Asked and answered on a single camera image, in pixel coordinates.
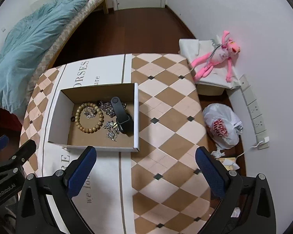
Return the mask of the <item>black smart band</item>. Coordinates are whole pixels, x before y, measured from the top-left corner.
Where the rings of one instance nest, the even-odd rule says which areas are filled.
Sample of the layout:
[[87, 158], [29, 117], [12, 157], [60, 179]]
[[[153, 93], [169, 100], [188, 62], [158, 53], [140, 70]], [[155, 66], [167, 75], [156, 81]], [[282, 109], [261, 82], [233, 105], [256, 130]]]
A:
[[122, 134], [131, 135], [133, 133], [133, 119], [127, 113], [118, 97], [111, 99], [111, 105], [116, 115], [116, 123]]

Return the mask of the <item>teal blue duvet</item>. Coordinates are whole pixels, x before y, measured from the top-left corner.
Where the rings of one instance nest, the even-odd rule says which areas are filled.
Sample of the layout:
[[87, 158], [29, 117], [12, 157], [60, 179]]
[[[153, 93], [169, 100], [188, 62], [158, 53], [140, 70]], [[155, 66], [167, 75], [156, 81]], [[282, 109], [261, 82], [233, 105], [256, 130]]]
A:
[[46, 53], [64, 29], [97, 0], [38, 0], [10, 30], [0, 50], [0, 109], [24, 117], [30, 94], [47, 67]]

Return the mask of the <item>bed with patterned mattress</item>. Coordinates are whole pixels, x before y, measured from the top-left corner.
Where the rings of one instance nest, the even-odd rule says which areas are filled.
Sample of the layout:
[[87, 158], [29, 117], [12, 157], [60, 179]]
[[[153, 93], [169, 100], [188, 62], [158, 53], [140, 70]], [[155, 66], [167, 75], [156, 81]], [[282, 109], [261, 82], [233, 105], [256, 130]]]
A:
[[[36, 7], [41, 3], [47, 1], [50, 0], [38, 0], [32, 5], [32, 7]], [[26, 89], [26, 99], [30, 99], [34, 87], [37, 84], [37, 81], [39, 77], [42, 75], [42, 73], [45, 72], [47, 69], [52, 68], [61, 50], [67, 43], [68, 39], [72, 36], [74, 31], [77, 29], [77, 27], [85, 20], [85, 18], [90, 13], [92, 13], [96, 9], [103, 9], [104, 13], [107, 14], [107, 0], [88, 0], [85, 6], [79, 12], [77, 12], [77, 14], [72, 18], [72, 20], [64, 27], [63, 31], [55, 40], [55, 42], [45, 52], [41, 62], [38, 64], [37, 69], [33, 73], [33, 76], [31, 77]]]

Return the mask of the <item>white cardboard box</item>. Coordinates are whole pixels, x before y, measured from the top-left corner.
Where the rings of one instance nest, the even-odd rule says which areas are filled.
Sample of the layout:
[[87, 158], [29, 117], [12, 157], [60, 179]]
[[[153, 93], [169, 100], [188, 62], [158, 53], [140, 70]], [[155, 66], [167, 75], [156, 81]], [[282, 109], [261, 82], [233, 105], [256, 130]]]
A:
[[[122, 134], [117, 127], [111, 99], [118, 97], [133, 119], [133, 133]], [[52, 103], [47, 142], [83, 150], [139, 151], [139, 104], [137, 83], [85, 86], [62, 89]]]

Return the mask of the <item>wall socket strip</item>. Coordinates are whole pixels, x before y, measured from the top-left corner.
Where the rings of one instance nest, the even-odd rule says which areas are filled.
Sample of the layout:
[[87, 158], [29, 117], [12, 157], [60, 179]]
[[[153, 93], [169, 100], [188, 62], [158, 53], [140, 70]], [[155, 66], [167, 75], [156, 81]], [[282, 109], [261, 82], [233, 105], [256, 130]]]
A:
[[[251, 84], [248, 82], [247, 77], [243, 74], [240, 79], [240, 86], [243, 98], [245, 100], [252, 126], [254, 129], [254, 133], [256, 136], [256, 144], [263, 140], [264, 137], [268, 136], [267, 129], [264, 122], [264, 117], [262, 112], [260, 111], [259, 104], [257, 102], [257, 98], [252, 90]], [[269, 148], [269, 142], [259, 147], [258, 150], [263, 150], [265, 148]]]

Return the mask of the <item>white plastic shopping bag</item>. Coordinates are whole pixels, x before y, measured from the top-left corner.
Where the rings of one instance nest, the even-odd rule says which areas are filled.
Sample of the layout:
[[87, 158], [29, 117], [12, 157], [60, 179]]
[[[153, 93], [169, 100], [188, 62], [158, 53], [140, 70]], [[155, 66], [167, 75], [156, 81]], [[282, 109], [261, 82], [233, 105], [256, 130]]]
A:
[[218, 148], [228, 150], [237, 145], [243, 124], [232, 108], [213, 103], [204, 108], [203, 117], [210, 137]]

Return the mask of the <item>pink panther plush toy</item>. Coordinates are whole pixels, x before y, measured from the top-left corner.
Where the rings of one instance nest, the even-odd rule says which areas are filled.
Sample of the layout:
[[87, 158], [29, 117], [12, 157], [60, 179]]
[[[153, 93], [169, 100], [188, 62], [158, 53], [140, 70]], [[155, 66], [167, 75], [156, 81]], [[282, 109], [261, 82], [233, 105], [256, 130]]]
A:
[[205, 66], [194, 75], [195, 80], [207, 77], [217, 65], [227, 61], [228, 71], [225, 79], [227, 82], [232, 81], [232, 58], [240, 53], [240, 47], [232, 38], [228, 37], [229, 34], [229, 31], [223, 31], [221, 43], [212, 52], [197, 57], [191, 62], [193, 70], [198, 65], [205, 63]]

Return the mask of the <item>yellow tissue pack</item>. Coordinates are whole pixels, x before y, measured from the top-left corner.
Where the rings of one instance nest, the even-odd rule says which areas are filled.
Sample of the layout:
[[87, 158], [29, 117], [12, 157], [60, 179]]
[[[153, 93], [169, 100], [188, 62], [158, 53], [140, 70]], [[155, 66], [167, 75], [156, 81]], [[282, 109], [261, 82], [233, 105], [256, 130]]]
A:
[[238, 170], [240, 166], [236, 163], [236, 157], [225, 157], [225, 153], [221, 152], [219, 149], [217, 151], [212, 151], [212, 156], [218, 161], [220, 161], [223, 166], [228, 170]]

